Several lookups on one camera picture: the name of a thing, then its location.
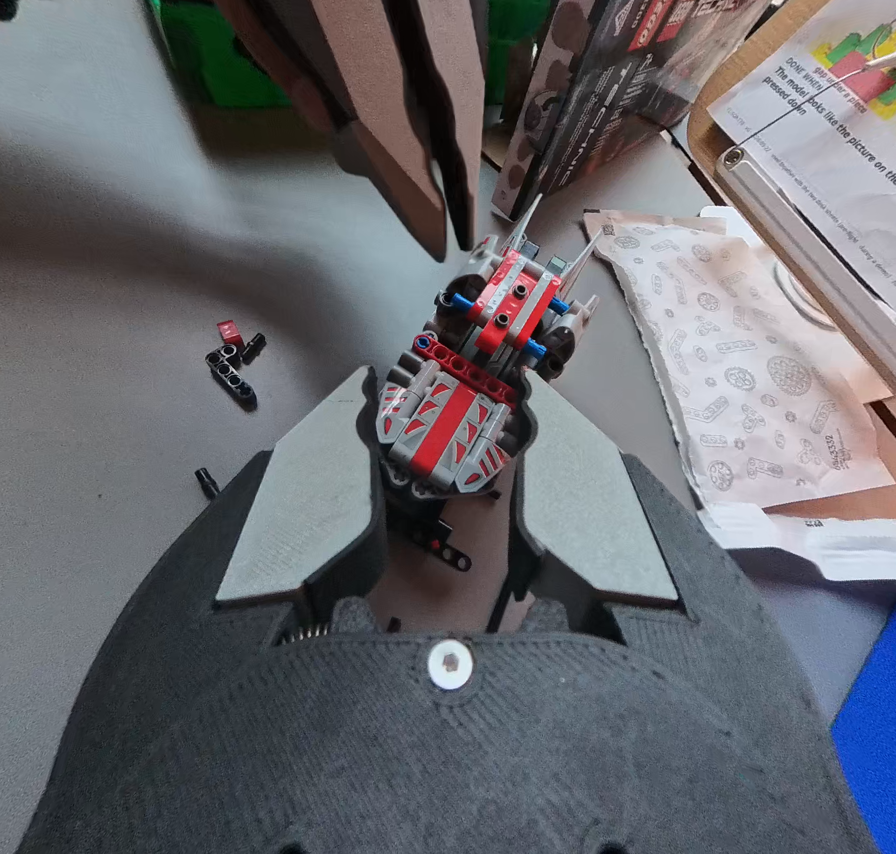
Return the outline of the instruction sheet on stand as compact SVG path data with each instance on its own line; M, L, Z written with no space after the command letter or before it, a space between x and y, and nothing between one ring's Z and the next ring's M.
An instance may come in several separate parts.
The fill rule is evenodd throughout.
M733 147L733 141L709 113L713 103L752 73L830 1L790 0L733 51L701 88L687 121L686 144L693 172L703 188L740 213L886 386L888 395L873 397L872 402L885 402L881 417L890 432L894 432L894 327L883 311L880 316L872 314L873 310L879 311L880 303L848 275L847 266L835 254L816 265L791 240L779 241L776 231L767 228L763 218L756 214L751 201L737 194L731 182L723 179L718 164L723 154Z

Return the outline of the printed paper bag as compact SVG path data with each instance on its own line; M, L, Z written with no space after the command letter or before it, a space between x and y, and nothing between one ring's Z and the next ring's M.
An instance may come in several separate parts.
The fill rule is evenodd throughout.
M812 331L721 218L583 216L616 272L707 506L761 509L894 491L842 336Z

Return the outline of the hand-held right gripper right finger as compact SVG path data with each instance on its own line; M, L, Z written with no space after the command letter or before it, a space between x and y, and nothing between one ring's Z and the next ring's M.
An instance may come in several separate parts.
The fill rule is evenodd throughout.
M616 632L615 606L678 611L679 592L616 444L540 377L523 377L524 441L509 498L510 601L560 603L573 632Z

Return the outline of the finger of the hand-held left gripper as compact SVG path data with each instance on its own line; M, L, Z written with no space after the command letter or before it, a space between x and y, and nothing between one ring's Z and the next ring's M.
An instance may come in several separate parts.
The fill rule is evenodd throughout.
M487 64L488 0L411 0L422 36L429 140L457 244L476 236Z
M405 229L438 262L447 214L430 155L413 127L405 75L383 0L309 0L348 99L338 162L367 177Z

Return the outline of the green plastic bin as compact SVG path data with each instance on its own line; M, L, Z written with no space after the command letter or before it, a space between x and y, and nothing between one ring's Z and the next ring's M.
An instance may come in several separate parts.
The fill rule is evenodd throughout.
M222 109L275 109L287 96L246 57L230 23L209 5L188 0L145 0L185 98ZM535 38L549 0L487 0L485 106L505 99L509 53Z

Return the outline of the small black lego piece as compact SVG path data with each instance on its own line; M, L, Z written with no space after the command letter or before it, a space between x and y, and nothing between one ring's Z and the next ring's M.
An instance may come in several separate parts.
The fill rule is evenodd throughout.
M251 364L266 345L265 335L256 333L246 344L223 342L204 358L211 377L245 412L257 409L258 397L242 375L241 367Z

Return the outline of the red grey lego vehicle model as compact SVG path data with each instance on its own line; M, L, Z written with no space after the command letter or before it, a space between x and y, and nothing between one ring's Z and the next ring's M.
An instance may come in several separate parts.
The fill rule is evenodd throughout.
M434 298L431 320L379 394L387 516L400 534L460 572L472 560L450 543L446 503L499 498L498 476L521 446L524 372L558 378L599 302L571 295L592 245L575 260L539 261L527 228L541 200L502 245L490 235L476 246L465 270Z

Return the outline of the black lego set box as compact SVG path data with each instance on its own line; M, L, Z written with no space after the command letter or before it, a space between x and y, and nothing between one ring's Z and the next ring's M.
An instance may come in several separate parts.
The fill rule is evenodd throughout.
M688 114L772 0L550 0L491 203L518 220Z

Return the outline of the printed instruction sheet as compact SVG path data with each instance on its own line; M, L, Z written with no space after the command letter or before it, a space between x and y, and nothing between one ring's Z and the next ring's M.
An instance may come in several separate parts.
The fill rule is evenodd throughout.
M894 309L895 0L825 0L708 107L855 275Z

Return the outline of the white torn paper bag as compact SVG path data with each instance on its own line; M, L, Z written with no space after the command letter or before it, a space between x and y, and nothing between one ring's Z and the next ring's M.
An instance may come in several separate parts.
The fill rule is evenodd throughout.
M697 516L723 549L779 549L834 582L895 580L893 519L768 515L745 503L712 505Z

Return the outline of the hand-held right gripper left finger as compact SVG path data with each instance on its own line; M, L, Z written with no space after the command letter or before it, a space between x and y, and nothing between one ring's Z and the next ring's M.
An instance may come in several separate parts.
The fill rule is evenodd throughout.
M274 446L215 602L365 597L388 560L376 375L356 369Z

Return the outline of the blue plastic bin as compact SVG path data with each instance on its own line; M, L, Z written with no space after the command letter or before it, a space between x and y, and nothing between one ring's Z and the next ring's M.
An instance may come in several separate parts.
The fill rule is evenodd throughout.
M832 727L841 769L880 852L895 851L895 612Z

